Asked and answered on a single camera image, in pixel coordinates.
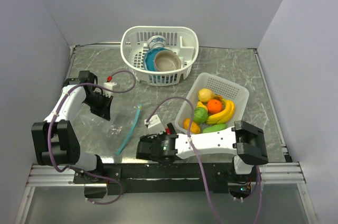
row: white fruit basket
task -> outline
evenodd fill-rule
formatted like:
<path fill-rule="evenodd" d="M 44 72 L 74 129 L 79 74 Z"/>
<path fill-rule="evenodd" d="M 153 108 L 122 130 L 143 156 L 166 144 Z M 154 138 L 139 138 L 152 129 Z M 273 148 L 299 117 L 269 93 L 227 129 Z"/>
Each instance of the white fruit basket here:
<path fill-rule="evenodd" d="M 170 72 L 152 72 L 143 67 L 144 55 L 149 50 L 149 38 L 161 35 L 166 38 L 167 46 L 172 48 L 182 67 Z M 151 86 L 171 86 L 186 79 L 199 52 L 199 41 L 195 32 L 187 27 L 136 26 L 127 30 L 121 41 L 121 56 L 137 81 L 146 81 Z"/>
<path fill-rule="evenodd" d="M 221 77 L 209 74 L 201 73 L 194 85 L 191 87 L 186 98 L 191 101 L 194 108 L 197 105 L 198 92 L 202 88 L 211 89 L 216 95 L 221 95 L 224 99 L 232 100 L 236 106 L 236 111 L 234 112 L 232 118 L 227 122 L 228 127 L 233 126 L 233 122 L 241 120 L 245 107 L 249 99 L 249 91 L 232 81 L 225 80 Z M 181 109 L 176 116 L 175 126 L 180 131 L 186 133 L 187 131 L 183 128 L 183 121 L 186 118 L 191 117 L 191 108 L 189 104 L 185 101 L 181 106 Z M 201 129 L 208 127 L 207 124 L 201 124 Z"/>

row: marble surface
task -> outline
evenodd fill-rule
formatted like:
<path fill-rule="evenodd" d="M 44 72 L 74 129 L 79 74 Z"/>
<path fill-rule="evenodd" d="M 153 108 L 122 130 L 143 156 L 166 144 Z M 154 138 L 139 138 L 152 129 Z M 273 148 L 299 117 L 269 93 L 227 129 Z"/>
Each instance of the marble surface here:
<path fill-rule="evenodd" d="M 126 68 L 119 49 L 82 47 L 75 50 L 70 77 L 77 77 L 80 70 L 90 70 L 98 76 L 99 84 L 103 84 L 112 72 Z M 73 123 L 81 149 L 100 155 L 105 163 L 145 163 L 146 161 L 135 159 L 138 140 L 142 135 L 147 134 L 143 120 L 166 97 L 185 97 L 197 76 L 202 72 L 215 74 L 249 90 L 250 96 L 242 120 L 264 130 L 269 161 L 284 162 L 276 123 L 254 51 L 248 49 L 201 47 L 190 75 L 178 85 L 152 87 L 143 82 L 137 83 L 135 89 L 129 93 L 115 94 L 109 122 L 91 114 L 89 107 L 82 105 Z M 120 84 L 120 89 L 126 89 L 132 84 L 132 77 L 121 73 L 114 77 L 114 82 Z M 129 132 L 138 104 L 143 105 L 138 124 L 128 145 L 118 156 L 116 150 Z M 163 124 L 174 123 L 181 105 L 181 100 L 170 100 L 159 108 L 157 113 Z M 226 154 L 213 154 L 204 155 L 202 160 L 203 162 L 231 162 L 232 157 Z M 192 157 L 183 162 L 197 162 L 197 160 L 196 157 Z"/>

